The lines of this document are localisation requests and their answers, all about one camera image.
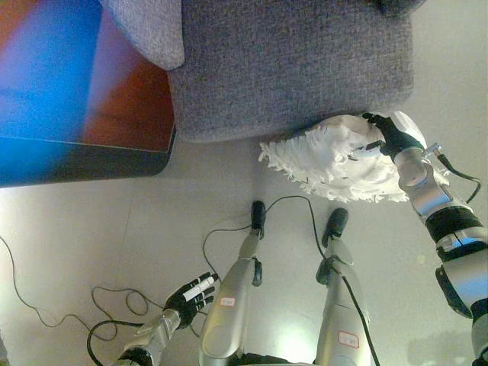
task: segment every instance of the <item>robot forearm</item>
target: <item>robot forearm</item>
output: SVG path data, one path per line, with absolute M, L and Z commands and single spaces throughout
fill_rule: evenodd
M 463 178 L 479 180 L 453 170 L 437 144 L 426 149 L 425 141 L 419 142 L 423 136 L 413 137 L 418 135 L 418 127 L 405 114 L 365 117 L 383 133 L 386 142 L 381 152 L 397 166 L 400 187 L 436 243 L 442 266 L 435 274 L 448 304 L 473 319 L 472 341 L 478 358 L 475 364 L 483 362 L 483 358 L 488 361 L 487 230 L 467 203 L 449 188 L 447 179 L 432 166 L 427 155 L 434 153 L 446 168 Z

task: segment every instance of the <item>electrical cord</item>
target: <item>electrical cord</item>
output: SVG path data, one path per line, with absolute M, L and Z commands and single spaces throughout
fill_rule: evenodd
M 205 316 L 208 316 L 208 313 L 205 313 L 204 311 L 201 311 L 201 310 L 199 310 L 197 313 L 198 313 L 198 314 L 203 314 L 203 315 L 205 315 Z M 200 333 L 197 333 L 197 332 L 195 331 L 195 329 L 194 329 L 194 327 L 193 327 L 193 325 L 192 325 L 192 324 L 190 324 L 190 330 L 191 330 L 191 332 L 194 334 L 194 336 L 195 336 L 195 337 L 200 338 L 200 334 L 201 334 L 201 332 L 200 332 Z
M 349 295 L 351 295 L 352 302 L 354 303 L 354 306 L 356 307 L 356 310 L 358 311 L 359 317 L 361 318 L 361 323 L 363 324 L 364 333 L 366 333 L 366 339 L 368 340 L 369 349 L 371 350 L 371 356 L 373 356 L 374 363 L 376 364 L 376 366 L 380 366 L 380 360 L 378 360 L 378 356 L 376 354 L 376 351 L 374 350 L 373 341 L 371 340 L 371 336 L 369 334 L 368 324 L 366 323 L 366 319 L 364 318 L 363 312 L 361 311 L 361 308 L 359 307 L 358 301 L 356 300 L 356 296 L 354 295 L 354 292 L 352 291 L 352 288 L 348 282 L 348 279 L 344 275 L 341 275 L 341 278 L 344 281 L 345 286 L 348 288 Z
M 143 323 L 129 323 L 129 322 L 122 322 L 120 320 L 104 320 L 103 322 L 99 322 L 96 324 L 93 328 L 90 329 L 90 332 L 88 332 L 88 337 L 86 339 L 86 349 L 88 350 L 88 354 L 90 355 L 91 360 L 97 365 L 97 366 L 104 366 L 95 356 L 92 350 L 92 336 L 95 335 L 95 330 L 101 326 L 104 326 L 105 324 L 114 324 L 115 326 L 132 326 L 134 328 L 139 328 L 143 326 Z
M 469 204 L 476 197 L 476 195 L 478 194 L 478 192 L 481 189 L 481 179 L 476 178 L 476 177 L 472 177 L 471 175 L 468 175 L 468 174 L 464 174 L 463 172 L 459 172 L 454 166 L 452 166 L 451 162 L 449 161 L 448 157 L 445 154 L 437 155 L 437 159 L 451 173 L 456 174 L 458 177 L 461 177 L 463 179 L 467 179 L 468 181 L 474 181 L 476 183 L 476 188 L 474 189 L 471 196 L 466 200 L 466 203 Z
M 313 213 L 313 208 L 312 208 L 312 203 L 310 202 L 310 200 L 304 196 L 300 196 L 300 195 L 294 195 L 294 196 L 284 196 L 284 197 L 281 197 L 281 198 L 278 198 L 277 200 L 273 201 L 269 207 L 266 209 L 266 213 L 268 213 L 274 205 L 276 205 L 279 201 L 282 201 L 282 200 L 287 200 L 287 199 L 291 199 L 291 198 L 299 198 L 299 199 L 302 199 L 302 200 L 305 200 L 307 203 L 308 203 L 308 207 L 309 207 L 309 210 L 310 210 L 310 216 L 312 217 L 312 224 L 313 224 L 313 234 L 315 236 L 315 243 L 317 245 L 317 248 L 320 252 L 320 255 L 325 259 L 327 260 L 326 258 L 326 255 L 323 253 L 322 251 L 322 248 L 320 248 L 320 242 L 319 242 L 319 237 L 317 236 L 317 229 L 316 229 L 316 223 L 315 223 L 315 215 Z M 249 227 L 251 227 L 251 225 L 247 225 L 247 226 L 244 226 L 244 227 L 240 227 L 238 229 L 215 229 L 215 230 L 212 230 L 210 231 L 206 236 L 205 236 L 205 239 L 202 243 L 202 253 L 204 255 L 204 259 L 205 259 L 205 262 L 208 264 L 208 266 L 212 269 L 212 271 L 214 273 L 217 273 L 217 271 L 215 270 L 215 267 L 212 265 L 212 263 L 210 262 L 210 260 L 208 259 L 208 256 L 207 256 L 207 248 L 206 248 L 206 245 L 207 245 L 207 241 L 208 241 L 208 238 L 213 234 L 213 233 L 221 233 L 221 232 L 235 232 L 235 231 L 240 231 L 240 230 L 245 230 L 245 229 L 248 229 Z
M 10 257 L 10 260 L 11 260 L 11 263 L 12 263 L 12 280 L 13 280 L 13 283 L 14 283 L 14 290 L 15 290 L 15 293 L 17 294 L 17 297 L 18 299 L 23 303 L 23 305 L 25 305 L 26 307 L 28 307 L 29 309 L 32 309 L 33 311 L 36 312 L 37 314 L 37 317 L 39 318 L 39 321 L 47 328 L 56 328 L 58 326 L 60 326 L 61 324 L 64 323 L 64 321 L 68 318 L 74 318 L 76 320 L 78 320 L 89 332 L 92 330 L 92 328 L 83 320 L 81 319 L 80 316 L 76 315 L 76 314 L 73 314 L 73 313 L 69 313 L 69 314 L 66 314 L 62 319 L 61 321 L 59 321 L 58 323 L 56 324 L 48 324 L 46 323 L 46 321 L 43 319 L 43 317 L 40 315 L 40 311 L 39 311 L 39 308 L 37 307 L 34 307 L 33 305 L 30 305 L 26 300 L 24 300 L 24 298 L 21 296 L 19 290 L 18 290 L 18 285 L 17 285 L 17 274 L 16 274 L 16 266 L 15 266 L 15 260 L 14 260 L 14 256 L 12 255 L 12 251 L 10 249 L 10 246 L 7 244 L 7 242 L 5 241 L 5 239 L 3 239 L 2 236 L 0 236 L 0 241 L 3 242 L 5 248 L 7 248 L 7 251 L 8 251 L 8 255 Z M 100 304 L 98 304 L 97 300 L 95 299 L 95 292 L 96 290 L 103 290 L 103 291 L 108 291 L 108 292 L 124 292 L 124 291 L 127 291 L 127 295 L 125 297 L 125 304 L 127 306 L 127 309 L 134 315 L 138 315 L 138 316 L 143 316 L 143 315 L 146 315 L 147 312 L 148 312 L 148 309 L 149 309 L 149 304 L 151 303 L 152 305 L 156 306 L 156 307 L 159 307 L 160 309 L 163 309 L 164 307 L 157 304 L 156 302 L 150 300 L 146 295 L 144 295 L 143 293 L 141 293 L 140 291 L 134 289 L 134 288 L 123 288 L 123 289 L 120 289 L 120 290 L 114 290 L 114 289 L 111 289 L 111 288 L 106 288 L 106 287 L 101 287 L 101 286 L 95 286 L 91 289 L 91 300 L 93 301 L 93 304 L 102 312 L 104 313 L 110 321 L 114 321 L 114 318 L 112 317 L 112 315 L 106 311 L 104 308 L 102 308 L 100 306 Z M 144 300 L 144 303 L 146 305 L 146 310 L 144 312 L 138 312 L 138 311 L 135 311 L 134 308 L 132 308 L 132 306 L 129 304 L 129 297 L 133 294 L 138 294 L 143 300 Z M 117 332 L 118 332 L 118 329 L 117 329 L 117 324 L 118 323 L 113 323 L 114 324 L 114 333 L 110 336 L 110 337 L 102 337 L 101 335 L 97 335 L 97 334 L 93 334 L 93 336 L 97 339 L 100 339 L 101 341 L 104 341 L 104 342 L 109 342 L 109 341 L 112 341 L 113 339 L 115 339 L 115 337 L 117 336 Z

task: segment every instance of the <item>gray fabric upholstery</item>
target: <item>gray fabric upholstery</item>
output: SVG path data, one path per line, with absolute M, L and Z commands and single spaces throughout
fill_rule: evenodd
M 379 0 L 380 8 L 387 17 L 406 15 L 419 8 L 425 0 Z
M 185 64 L 169 73 L 177 131 L 195 142 L 381 111 L 413 89 L 409 17 L 367 0 L 183 1 Z
M 149 61 L 170 70 L 184 60 L 181 0 L 100 0 Z

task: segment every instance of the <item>white cleaning cloth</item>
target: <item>white cleaning cloth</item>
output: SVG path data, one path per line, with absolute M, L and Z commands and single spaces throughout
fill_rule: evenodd
M 379 149 L 364 151 L 369 143 L 383 139 L 363 118 L 335 116 L 288 140 L 261 143 L 259 161 L 268 159 L 269 168 L 286 171 L 306 193 L 330 200 L 407 201 L 390 157 Z

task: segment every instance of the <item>white floor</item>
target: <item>white floor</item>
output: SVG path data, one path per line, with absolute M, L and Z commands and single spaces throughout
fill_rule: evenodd
M 460 170 L 487 181 L 486 2 L 428 0 L 413 17 L 416 90 L 402 106 L 430 143 L 440 142 Z M 249 220 L 255 199 L 300 194 L 295 184 L 258 163 L 257 140 L 194 145 L 176 140 L 168 167 L 154 178 L 93 181 L 0 190 L 0 235 L 11 246 L 25 300 L 54 322 L 77 313 L 103 320 L 91 303 L 93 285 L 136 287 L 163 303 L 177 286 L 207 270 L 201 240 L 216 227 Z M 470 183 L 452 179 L 466 197 Z M 470 321 L 454 314 L 435 280 L 434 244 L 409 204 L 352 203 L 311 197 L 322 230 L 333 208 L 347 207 L 344 234 L 355 257 L 382 364 L 470 365 Z M 472 207 L 487 223 L 486 185 Z M 245 233 L 218 233 L 208 253 L 220 273 Z M 246 349 L 311 362 L 326 291 L 314 280 L 320 262 L 302 200 L 270 211 L 259 258 L 264 284 L 252 292 Z M 12 366 L 91 365 L 87 332 L 70 319 L 44 328 L 20 303 L 11 264 L 0 249 L 0 330 Z M 119 294 L 101 294 L 118 319 L 144 321 Z M 128 339 L 95 340 L 111 362 Z M 197 339 L 177 332 L 165 365 L 197 365 Z

